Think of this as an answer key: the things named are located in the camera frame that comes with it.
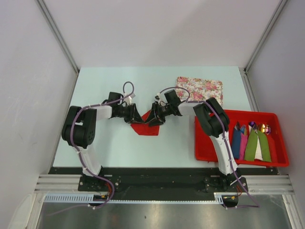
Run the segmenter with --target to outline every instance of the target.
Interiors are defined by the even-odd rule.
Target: napkin
[[[146,120],[150,111],[142,116],[143,120]],[[132,123],[131,127],[135,130],[138,135],[145,135],[145,136],[158,136],[160,126],[148,126],[149,124],[140,124],[140,123]]]
[[[258,141],[257,133],[255,131],[251,131],[248,138],[246,150],[244,153],[245,160],[254,161],[256,148],[257,148],[257,141]]]
[[[261,160],[261,161],[263,160],[262,151],[261,151],[261,145],[260,145],[259,139],[257,139],[257,145],[256,145],[254,159],[258,159],[258,160]]]
[[[241,142],[240,142],[240,149],[239,149],[239,160],[244,159],[244,152],[246,150],[248,142],[248,136],[241,133]]]
[[[231,149],[232,149],[233,157],[235,159],[239,159],[241,137],[242,137],[241,131],[234,128]]]
[[[267,136],[259,130],[257,131],[257,135],[261,146],[263,161],[271,162]]]

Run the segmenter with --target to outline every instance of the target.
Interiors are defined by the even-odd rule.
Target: red cloth
[[[151,111],[148,111],[146,114],[142,116],[142,119],[145,121]],[[148,126],[148,124],[139,124],[139,123],[132,123],[131,127],[135,130],[138,135],[145,135],[145,136],[158,136],[160,126]]]

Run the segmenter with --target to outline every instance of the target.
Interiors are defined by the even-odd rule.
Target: floral placemat
[[[203,80],[180,76],[177,78],[176,86],[183,87],[190,92],[189,101],[207,100],[214,97],[223,106],[223,82],[219,80]],[[185,100],[188,96],[185,90],[176,89],[176,92],[181,100]]]

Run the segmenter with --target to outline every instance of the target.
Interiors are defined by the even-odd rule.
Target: table
[[[131,81],[136,95],[133,102],[143,115],[158,92],[175,86],[178,76],[220,80],[224,109],[251,110],[236,66],[81,68],[70,105],[101,103],[110,91],[122,93],[124,82]],[[139,136],[122,118],[100,120],[93,146],[103,167],[216,167],[214,162],[195,159],[193,124],[194,117],[171,115],[158,136]],[[81,166],[73,148],[62,139],[53,166]]]

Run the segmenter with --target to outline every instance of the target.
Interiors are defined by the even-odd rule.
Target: red tray
[[[225,111],[230,119],[229,124],[229,140],[232,143],[233,129],[237,123],[240,126],[246,125],[247,132],[249,135],[248,123],[250,121],[255,121],[257,124],[263,123],[268,124],[271,127],[271,134],[267,135],[269,150],[272,162],[265,162],[260,160],[255,161],[245,161],[236,160],[237,164],[248,164],[257,166],[267,166],[267,167],[287,167],[289,165],[289,160],[284,145],[284,140],[281,133],[280,124],[278,122],[277,116],[273,113],[263,113],[263,112],[249,112],[249,111]],[[197,160],[202,161],[213,161],[217,162],[217,155],[212,144],[211,139],[207,136],[200,124],[198,119],[195,119],[195,157]]]

